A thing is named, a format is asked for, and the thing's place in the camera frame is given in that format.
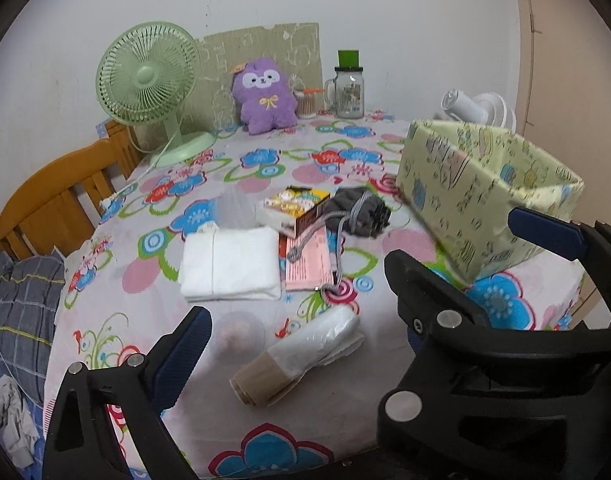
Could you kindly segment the grey drawstring pouch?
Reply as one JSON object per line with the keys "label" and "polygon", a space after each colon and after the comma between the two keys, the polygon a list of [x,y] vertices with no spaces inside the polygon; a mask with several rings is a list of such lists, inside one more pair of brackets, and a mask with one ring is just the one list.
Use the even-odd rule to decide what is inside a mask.
{"label": "grey drawstring pouch", "polygon": [[296,263],[302,257],[304,247],[319,229],[336,233],[335,259],[337,271],[334,281],[321,286],[322,290],[340,294],[342,271],[342,234],[376,238],[389,226],[391,211],[385,202],[367,186],[339,188],[323,206],[323,213],[309,226],[301,240],[286,252],[286,260]]}

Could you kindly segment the pink card packet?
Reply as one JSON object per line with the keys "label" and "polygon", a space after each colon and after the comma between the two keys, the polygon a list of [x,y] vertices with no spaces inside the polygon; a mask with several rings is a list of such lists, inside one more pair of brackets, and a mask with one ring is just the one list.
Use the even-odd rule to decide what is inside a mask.
{"label": "pink card packet", "polygon": [[333,265],[327,243],[325,228],[317,230],[302,249],[298,261],[290,262],[287,254],[300,242],[280,236],[280,265],[282,281],[287,292],[318,290],[323,285],[334,282]]}

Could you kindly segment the cartoon yellow tissue pack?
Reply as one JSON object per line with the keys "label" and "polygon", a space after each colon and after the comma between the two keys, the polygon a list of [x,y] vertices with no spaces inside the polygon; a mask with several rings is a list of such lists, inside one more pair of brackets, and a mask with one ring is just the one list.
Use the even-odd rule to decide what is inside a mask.
{"label": "cartoon yellow tissue pack", "polygon": [[298,238],[323,213],[331,193],[319,188],[289,186],[255,206],[255,218],[261,226]]}

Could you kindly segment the white tissue pack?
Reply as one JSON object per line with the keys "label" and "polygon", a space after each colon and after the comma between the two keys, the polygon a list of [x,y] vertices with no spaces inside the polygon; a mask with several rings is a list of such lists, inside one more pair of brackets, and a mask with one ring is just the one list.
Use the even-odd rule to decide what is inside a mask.
{"label": "white tissue pack", "polygon": [[278,300],[278,232],[218,229],[188,235],[178,283],[188,300]]}

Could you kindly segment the clear plastic bag pack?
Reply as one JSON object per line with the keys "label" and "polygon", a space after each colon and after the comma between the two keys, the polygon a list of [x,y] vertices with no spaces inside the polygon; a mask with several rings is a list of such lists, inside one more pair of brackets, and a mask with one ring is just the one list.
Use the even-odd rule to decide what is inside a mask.
{"label": "clear plastic bag pack", "polygon": [[229,188],[216,198],[214,222],[220,229],[253,229],[257,226],[254,203],[236,186]]}

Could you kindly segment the crumpled white grey cloth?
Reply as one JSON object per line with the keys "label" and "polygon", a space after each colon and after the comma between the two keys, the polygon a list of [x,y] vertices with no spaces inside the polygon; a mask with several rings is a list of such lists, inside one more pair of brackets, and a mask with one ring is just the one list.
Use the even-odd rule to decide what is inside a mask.
{"label": "crumpled white grey cloth", "polygon": [[0,378],[0,430],[5,451],[15,467],[25,469],[34,463],[34,447],[40,438],[27,401],[13,378]]}

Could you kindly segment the beige door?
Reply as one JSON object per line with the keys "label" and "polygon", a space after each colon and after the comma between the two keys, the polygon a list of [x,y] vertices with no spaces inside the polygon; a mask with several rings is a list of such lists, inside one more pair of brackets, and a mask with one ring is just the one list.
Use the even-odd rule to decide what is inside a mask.
{"label": "beige door", "polygon": [[575,218],[611,224],[611,31],[589,0],[518,0],[519,130],[585,182]]}

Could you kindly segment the grey plaid pillow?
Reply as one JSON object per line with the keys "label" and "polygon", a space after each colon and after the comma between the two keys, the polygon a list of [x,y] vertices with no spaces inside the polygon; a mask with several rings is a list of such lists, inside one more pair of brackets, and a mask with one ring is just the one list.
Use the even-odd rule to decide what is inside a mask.
{"label": "grey plaid pillow", "polygon": [[37,406],[44,404],[64,285],[65,267],[58,252],[19,261],[0,252],[0,367]]}

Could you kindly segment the floral tablecloth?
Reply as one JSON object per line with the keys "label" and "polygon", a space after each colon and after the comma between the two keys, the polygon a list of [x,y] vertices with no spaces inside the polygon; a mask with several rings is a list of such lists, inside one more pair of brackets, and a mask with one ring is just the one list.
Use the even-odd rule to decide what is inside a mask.
{"label": "floral tablecloth", "polygon": [[[375,444],[381,397],[413,359],[383,259],[404,250],[454,285],[461,278],[394,185],[405,136],[403,120],[376,112],[360,122],[320,117],[251,136],[222,131],[190,162],[158,170],[118,195],[92,240],[74,255],[56,314],[44,405],[52,408],[68,366],[91,370],[146,353],[190,310],[180,272],[185,247],[214,221],[224,193],[263,200],[292,185],[335,191],[362,185],[390,208],[375,238],[327,235],[342,273],[339,292],[294,290],[282,284],[283,252],[274,236],[247,235],[242,244],[212,246],[219,273],[197,280],[227,289],[245,285],[255,299],[200,299],[214,331],[178,402],[162,419],[202,477],[258,477],[323,466]],[[359,348],[305,374],[267,408],[243,404],[232,376],[276,341],[335,304],[359,315]]]}

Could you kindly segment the white standing fan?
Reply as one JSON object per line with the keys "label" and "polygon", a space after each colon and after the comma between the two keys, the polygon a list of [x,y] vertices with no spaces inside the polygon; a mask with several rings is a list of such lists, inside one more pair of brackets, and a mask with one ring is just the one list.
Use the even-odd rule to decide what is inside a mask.
{"label": "white standing fan", "polygon": [[461,90],[449,90],[441,100],[443,113],[458,122],[471,122],[516,131],[513,107],[495,92],[484,92],[471,98]]}

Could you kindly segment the glass jar green lid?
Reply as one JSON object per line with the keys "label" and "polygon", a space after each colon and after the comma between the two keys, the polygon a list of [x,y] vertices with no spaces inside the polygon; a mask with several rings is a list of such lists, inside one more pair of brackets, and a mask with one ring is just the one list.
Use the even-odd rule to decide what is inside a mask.
{"label": "glass jar green lid", "polygon": [[339,50],[335,77],[324,84],[324,102],[340,119],[364,115],[364,78],[358,50]]}

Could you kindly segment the toothpick jar orange lid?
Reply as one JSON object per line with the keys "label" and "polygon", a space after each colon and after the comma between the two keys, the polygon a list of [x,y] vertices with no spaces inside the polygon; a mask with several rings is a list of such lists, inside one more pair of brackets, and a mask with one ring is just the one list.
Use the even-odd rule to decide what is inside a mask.
{"label": "toothpick jar orange lid", "polygon": [[317,99],[319,99],[319,95],[323,92],[324,90],[321,88],[295,89],[294,96],[297,101],[297,117],[301,119],[315,117],[319,111]]}

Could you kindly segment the purple plush toy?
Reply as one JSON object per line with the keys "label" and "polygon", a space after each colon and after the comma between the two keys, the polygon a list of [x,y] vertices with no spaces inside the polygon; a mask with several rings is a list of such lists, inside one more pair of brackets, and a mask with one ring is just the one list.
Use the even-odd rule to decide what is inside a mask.
{"label": "purple plush toy", "polygon": [[257,58],[234,75],[232,95],[251,136],[297,125],[297,101],[272,58]]}

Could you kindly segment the green desk fan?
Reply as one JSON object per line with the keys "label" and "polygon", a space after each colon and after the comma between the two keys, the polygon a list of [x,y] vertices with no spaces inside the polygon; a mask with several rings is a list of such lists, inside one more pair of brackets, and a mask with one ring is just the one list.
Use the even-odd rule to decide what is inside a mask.
{"label": "green desk fan", "polygon": [[163,125],[168,141],[156,151],[157,167],[194,158],[214,145],[205,131],[183,133],[179,108],[198,79],[195,39],[169,22],[146,22],[123,32],[97,66],[97,101],[116,122],[129,127]]}

